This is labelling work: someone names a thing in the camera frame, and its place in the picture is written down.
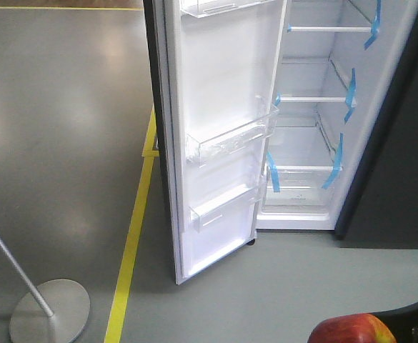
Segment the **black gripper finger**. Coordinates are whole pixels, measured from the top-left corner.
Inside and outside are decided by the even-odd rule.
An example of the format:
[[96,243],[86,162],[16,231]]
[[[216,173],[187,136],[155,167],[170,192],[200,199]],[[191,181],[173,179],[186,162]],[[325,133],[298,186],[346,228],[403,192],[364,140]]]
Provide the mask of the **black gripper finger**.
[[418,302],[372,314],[388,327],[397,342],[418,342]]

